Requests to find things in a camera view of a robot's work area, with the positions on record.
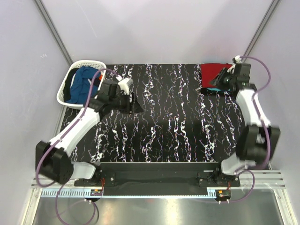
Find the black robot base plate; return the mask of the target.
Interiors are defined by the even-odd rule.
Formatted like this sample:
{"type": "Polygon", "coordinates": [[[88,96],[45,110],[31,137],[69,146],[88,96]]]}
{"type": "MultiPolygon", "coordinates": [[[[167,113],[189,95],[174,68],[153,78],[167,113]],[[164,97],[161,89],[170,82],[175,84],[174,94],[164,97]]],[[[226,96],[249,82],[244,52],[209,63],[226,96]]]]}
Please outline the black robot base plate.
{"type": "Polygon", "coordinates": [[[116,187],[124,183],[183,183],[199,187],[240,187],[240,179],[221,173],[218,162],[104,162],[91,180],[79,179],[75,186],[116,187]]]}

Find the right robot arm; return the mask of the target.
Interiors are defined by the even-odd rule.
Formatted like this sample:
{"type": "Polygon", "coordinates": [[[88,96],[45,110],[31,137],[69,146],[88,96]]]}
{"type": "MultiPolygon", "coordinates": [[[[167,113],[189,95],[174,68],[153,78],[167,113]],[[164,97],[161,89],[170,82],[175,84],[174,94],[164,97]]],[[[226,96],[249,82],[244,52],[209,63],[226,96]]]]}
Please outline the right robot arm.
{"type": "Polygon", "coordinates": [[[264,169],[274,154],[280,136],[280,129],[272,126],[263,112],[258,100],[259,90],[250,83],[250,70],[250,64],[236,62],[229,69],[223,68],[210,82],[220,90],[235,94],[245,122],[235,154],[220,162],[213,172],[215,178],[233,178],[248,168],[264,169]]]}

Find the red t shirt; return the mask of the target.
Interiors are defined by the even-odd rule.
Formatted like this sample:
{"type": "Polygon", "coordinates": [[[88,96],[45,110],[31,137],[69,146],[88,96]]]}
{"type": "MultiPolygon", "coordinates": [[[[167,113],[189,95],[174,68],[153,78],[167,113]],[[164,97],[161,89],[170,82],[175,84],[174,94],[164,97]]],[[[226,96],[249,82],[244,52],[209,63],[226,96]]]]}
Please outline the red t shirt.
{"type": "Polygon", "coordinates": [[[203,88],[215,88],[210,82],[217,77],[223,68],[229,69],[232,64],[228,63],[204,63],[200,65],[203,88]]]}

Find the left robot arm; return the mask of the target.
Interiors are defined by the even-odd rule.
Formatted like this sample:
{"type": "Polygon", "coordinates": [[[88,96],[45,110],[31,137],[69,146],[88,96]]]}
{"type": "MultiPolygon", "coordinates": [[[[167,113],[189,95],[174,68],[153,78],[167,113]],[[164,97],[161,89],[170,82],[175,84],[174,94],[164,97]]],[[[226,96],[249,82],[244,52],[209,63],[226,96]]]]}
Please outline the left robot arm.
{"type": "Polygon", "coordinates": [[[88,100],[88,105],[80,110],[63,131],[50,141],[40,141],[36,145],[36,176],[43,175],[59,184],[75,179],[94,179],[97,170],[95,165],[73,162],[69,157],[87,132],[111,111],[125,114],[143,112],[132,88],[131,78],[119,82],[104,80],[96,96],[88,100]]]}

